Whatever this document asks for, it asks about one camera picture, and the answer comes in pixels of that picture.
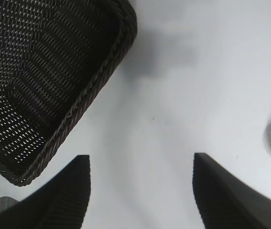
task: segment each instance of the wicker basket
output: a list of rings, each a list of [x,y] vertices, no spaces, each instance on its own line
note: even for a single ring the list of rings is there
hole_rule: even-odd
[[[91,194],[89,156],[77,156],[46,185],[0,213],[0,229],[80,229]]]
[[[132,46],[127,0],[0,0],[0,174],[30,184]]]

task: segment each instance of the white table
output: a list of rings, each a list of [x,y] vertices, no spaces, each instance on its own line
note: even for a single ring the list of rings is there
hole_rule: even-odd
[[[89,229],[203,229],[193,153],[271,198],[271,0],[136,0],[138,38],[42,175],[91,155]]]

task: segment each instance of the white background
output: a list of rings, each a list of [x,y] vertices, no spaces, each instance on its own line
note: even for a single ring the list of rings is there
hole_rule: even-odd
[[[138,38],[21,200],[91,155],[87,229],[203,229],[192,191],[206,152],[271,198],[271,0],[134,0]]]

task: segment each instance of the white surface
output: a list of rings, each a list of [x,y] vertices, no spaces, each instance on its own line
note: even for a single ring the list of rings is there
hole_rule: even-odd
[[[91,155],[89,229],[203,229],[194,152],[271,198],[271,0],[137,0],[139,35],[43,174]]]

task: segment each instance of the basket weave pattern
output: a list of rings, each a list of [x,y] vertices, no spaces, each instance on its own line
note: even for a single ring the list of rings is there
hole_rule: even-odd
[[[40,175],[137,34],[127,0],[0,0],[0,173]]]

